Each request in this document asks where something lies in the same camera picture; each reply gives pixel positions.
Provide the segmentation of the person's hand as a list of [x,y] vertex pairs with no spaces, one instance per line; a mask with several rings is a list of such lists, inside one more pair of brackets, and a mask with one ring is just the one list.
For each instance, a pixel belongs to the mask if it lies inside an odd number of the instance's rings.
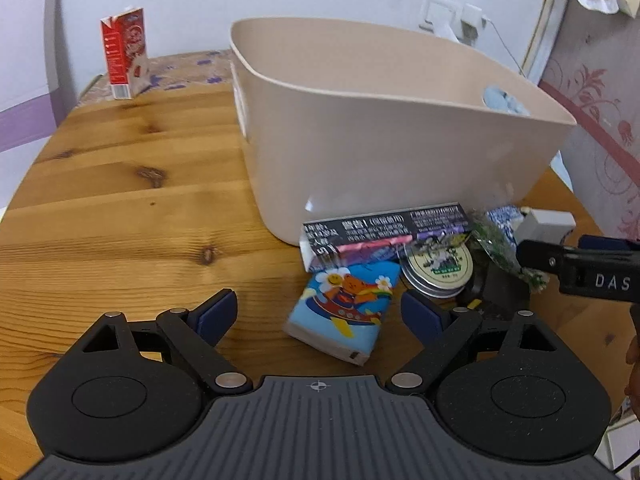
[[626,352],[626,363],[631,365],[632,369],[629,375],[628,384],[625,388],[625,396],[629,399],[630,406],[634,414],[637,418],[640,418],[640,306],[638,304],[633,304],[629,309],[629,313],[631,321],[634,323],[636,334],[634,335],[634,338],[631,339]]

